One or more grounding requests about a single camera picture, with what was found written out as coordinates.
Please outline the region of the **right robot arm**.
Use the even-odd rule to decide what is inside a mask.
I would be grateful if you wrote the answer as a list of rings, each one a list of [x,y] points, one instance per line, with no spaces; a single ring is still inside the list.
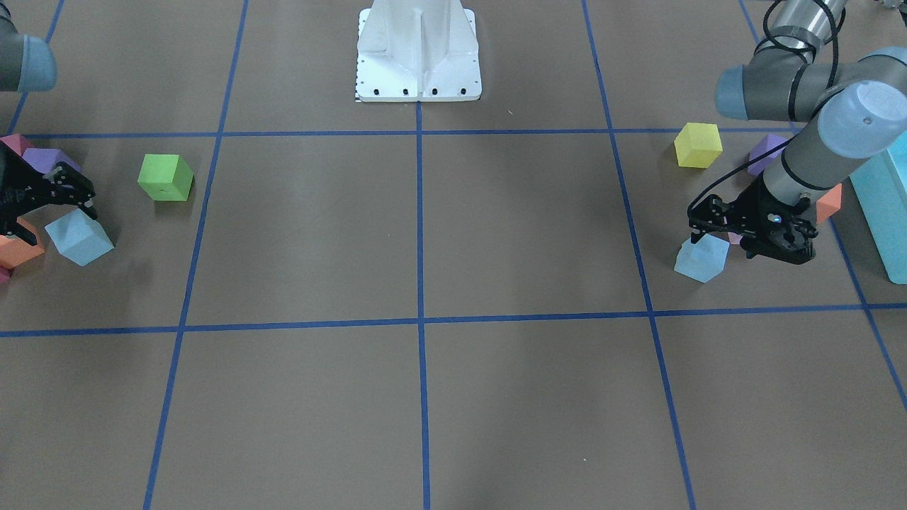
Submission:
[[[2,6],[1,16],[2,91],[51,90],[57,81],[57,67],[48,43],[20,33],[6,6]],[[33,210],[46,205],[73,205],[92,220],[98,217],[93,181],[68,162],[55,162],[49,171],[41,172],[4,143],[1,181],[2,235],[30,246],[37,245],[37,235],[18,219]]]

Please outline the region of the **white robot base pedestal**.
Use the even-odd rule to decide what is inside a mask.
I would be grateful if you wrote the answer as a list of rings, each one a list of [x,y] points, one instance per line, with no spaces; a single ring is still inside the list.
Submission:
[[[477,101],[473,10],[460,1],[375,1],[357,23],[357,101]]]

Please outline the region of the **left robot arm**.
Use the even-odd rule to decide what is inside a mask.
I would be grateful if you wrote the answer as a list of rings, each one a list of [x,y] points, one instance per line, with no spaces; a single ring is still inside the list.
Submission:
[[[769,164],[733,201],[706,188],[691,201],[690,242],[714,232],[740,236],[748,258],[805,264],[814,258],[817,203],[905,132],[905,48],[884,47],[857,62],[826,64],[843,1],[777,1],[750,62],[723,72],[716,109],[740,120],[802,123],[797,135],[759,155]]]

